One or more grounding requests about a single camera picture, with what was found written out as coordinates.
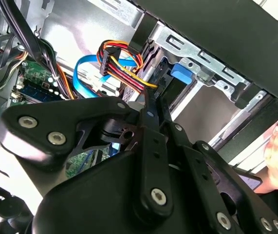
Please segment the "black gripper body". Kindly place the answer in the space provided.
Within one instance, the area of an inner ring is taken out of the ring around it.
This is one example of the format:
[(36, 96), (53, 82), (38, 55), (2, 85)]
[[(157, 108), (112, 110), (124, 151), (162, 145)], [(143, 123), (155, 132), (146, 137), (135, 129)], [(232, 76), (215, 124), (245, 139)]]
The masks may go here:
[(173, 213), (145, 221), (133, 207), (138, 158), (121, 153), (53, 188), (33, 219), (34, 234), (214, 234), (198, 193), (182, 171), (169, 169)]

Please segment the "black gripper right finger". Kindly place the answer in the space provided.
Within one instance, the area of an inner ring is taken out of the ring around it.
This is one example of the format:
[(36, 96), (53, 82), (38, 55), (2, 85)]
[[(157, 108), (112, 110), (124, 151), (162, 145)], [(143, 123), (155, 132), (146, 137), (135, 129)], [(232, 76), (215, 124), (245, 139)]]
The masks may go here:
[(192, 205), (200, 233), (278, 234), (277, 213), (206, 142), (189, 142), (163, 98), (158, 114), (168, 137), (169, 161), (182, 171), (185, 202)]

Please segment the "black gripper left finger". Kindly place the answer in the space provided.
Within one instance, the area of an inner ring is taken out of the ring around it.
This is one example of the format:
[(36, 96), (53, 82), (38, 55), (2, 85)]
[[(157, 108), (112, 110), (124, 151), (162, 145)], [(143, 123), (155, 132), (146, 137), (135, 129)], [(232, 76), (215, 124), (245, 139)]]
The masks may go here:
[(21, 198), (36, 215), (44, 197), (69, 180), (69, 158), (113, 142), (121, 153), (138, 158), (135, 213), (145, 221), (163, 221), (173, 213), (166, 137), (161, 133), (158, 98), (145, 91), (145, 106), (136, 111), (118, 97), (97, 97), (28, 104), (8, 108), (0, 118), (0, 161)]

